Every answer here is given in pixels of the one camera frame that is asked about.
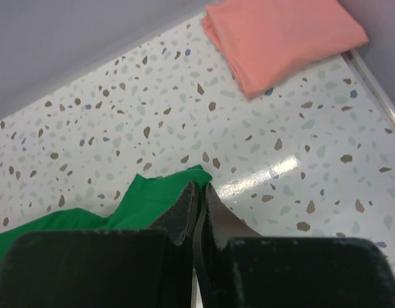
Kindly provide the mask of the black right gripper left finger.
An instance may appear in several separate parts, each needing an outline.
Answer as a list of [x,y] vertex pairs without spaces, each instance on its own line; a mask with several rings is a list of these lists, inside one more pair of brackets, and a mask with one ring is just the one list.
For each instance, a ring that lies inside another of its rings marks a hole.
[[33,232],[0,264],[0,307],[190,307],[197,185],[141,230]]

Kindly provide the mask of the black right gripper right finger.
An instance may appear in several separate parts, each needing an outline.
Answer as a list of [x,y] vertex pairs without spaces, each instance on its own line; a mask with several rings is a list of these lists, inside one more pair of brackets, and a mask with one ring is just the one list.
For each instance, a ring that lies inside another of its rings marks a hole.
[[204,307],[395,307],[395,278],[370,241],[265,237],[205,185],[193,238]]

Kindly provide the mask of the green t shirt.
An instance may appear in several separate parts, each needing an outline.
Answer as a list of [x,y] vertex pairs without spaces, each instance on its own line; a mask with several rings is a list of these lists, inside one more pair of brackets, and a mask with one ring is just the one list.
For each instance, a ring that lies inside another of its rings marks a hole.
[[106,218],[85,209],[67,209],[1,233],[0,264],[15,240],[30,232],[146,228],[177,201],[187,183],[202,188],[212,179],[200,165],[162,178],[136,175],[116,210]]

